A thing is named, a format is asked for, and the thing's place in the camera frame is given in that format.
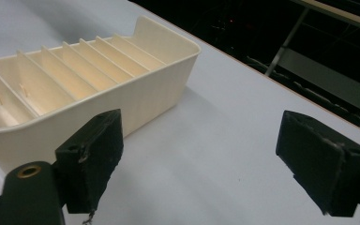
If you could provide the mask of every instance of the tray divider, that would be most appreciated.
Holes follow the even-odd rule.
[[[47,48],[42,46],[40,56],[40,66],[56,81],[65,86],[77,100],[87,98],[97,92],[97,89],[91,83],[84,80]]]
[[[19,77],[10,85],[20,87],[21,96],[39,114],[49,113],[75,101],[66,87],[51,77],[26,54],[17,51]]]
[[[118,84],[113,78],[74,51],[66,42],[63,42],[63,48],[60,50],[60,52],[56,52],[56,55],[86,81],[93,84],[98,91],[106,90]]]
[[[113,78],[117,83],[123,83],[133,79],[130,73],[117,66],[112,60],[101,54],[83,39],[80,39],[78,45],[70,46],[86,60],[95,65],[95,67]]]
[[[111,38],[106,38],[106,41],[122,53],[131,56],[135,61],[144,65],[149,70],[161,68],[166,65],[164,62],[157,59],[154,55],[144,51],[137,45],[129,42],[124,37],[114,34]]]
[[[95,47],[96,50],[104,54],[107,58],[115,62],[119,67],[128,71],[135,77],[143,75],[149,71],[148,68],[139,64],[129,55],[126,55],[125,53],[119,51],[101,37],[96,37],[96,41],[92,42],[92,46]]]

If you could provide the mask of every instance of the screw hole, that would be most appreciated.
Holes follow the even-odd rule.
[[[41,168],[38,165],[31,165],[22,168],[18,173],[17,177],[19,178],[28,178],[34,176],[40,172]]]

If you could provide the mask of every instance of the white plastic tray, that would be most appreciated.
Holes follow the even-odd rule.
[[[175,105],[200,47],[140,17],[113,35],[0,58],[0,167],[54,162],[94,115],[121,109],[124,137]]]

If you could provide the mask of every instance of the white table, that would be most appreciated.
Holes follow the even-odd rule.
[[[360,224],[324,217],[276,156],[284,110],[360,143],[360,128],[125,0],[0,0],[0,56],[113,33],[140,15],[192,38],[202,53],[180,102],[125,138],[94,224]],[[0,191],[3,184],[0,172]],[[81,224],[86,215],[67,215]]]

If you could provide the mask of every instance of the dark background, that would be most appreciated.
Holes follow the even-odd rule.
[[[352,9],[360,15],[360,8],[348,6],[348,0],[319,1],[335,2],[337,7]],[[262,73],[303,11],[303,7],[289,0],[132,2]],[[360,82],[360,28],[311,10],[290,47]],[[360,125],[360,110],[325,90],[279,67],[271,78],[357,126]]]

